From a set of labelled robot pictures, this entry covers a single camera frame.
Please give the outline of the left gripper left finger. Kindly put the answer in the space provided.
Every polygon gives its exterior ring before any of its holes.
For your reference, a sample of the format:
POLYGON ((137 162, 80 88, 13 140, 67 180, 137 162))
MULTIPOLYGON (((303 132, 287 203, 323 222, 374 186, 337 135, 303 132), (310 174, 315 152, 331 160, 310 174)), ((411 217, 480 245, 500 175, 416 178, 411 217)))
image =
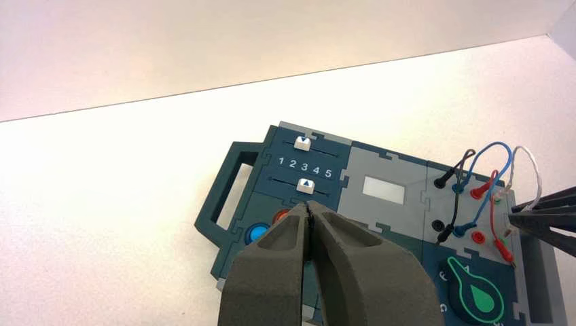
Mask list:
POLYGON ((300 325, 310 224, 293 207, 235 258, 223 286, 218 325, 300 325))

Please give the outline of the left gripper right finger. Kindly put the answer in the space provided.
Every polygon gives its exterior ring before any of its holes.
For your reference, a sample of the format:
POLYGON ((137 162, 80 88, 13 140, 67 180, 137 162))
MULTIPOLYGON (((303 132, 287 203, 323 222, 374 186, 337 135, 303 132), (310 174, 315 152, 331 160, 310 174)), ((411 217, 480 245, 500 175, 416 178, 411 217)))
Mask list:
POLYGON ((307 209, 324 325, 444 325, 435 285, 412 252, 318 202, 307 209))

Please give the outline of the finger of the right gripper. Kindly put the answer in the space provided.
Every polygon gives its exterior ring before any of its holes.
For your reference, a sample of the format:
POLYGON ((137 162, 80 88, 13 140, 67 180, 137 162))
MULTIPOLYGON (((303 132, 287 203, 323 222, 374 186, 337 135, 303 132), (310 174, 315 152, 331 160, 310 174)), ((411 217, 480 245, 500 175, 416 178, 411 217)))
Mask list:
POLYGON ((534 210, 508 214, 510 224, 575 257, 575 237, 552 230, 575 232, 575 210, 534 210))
POLYGON ((532 202, 525 202, 517 204, 511 211, 512 213, 519 213, 521 211, 531 211, 540 209, 550 209, 563 206, 575 205, 575 187, 570 187, 553 194, 540 197, 538 200, 532 202))

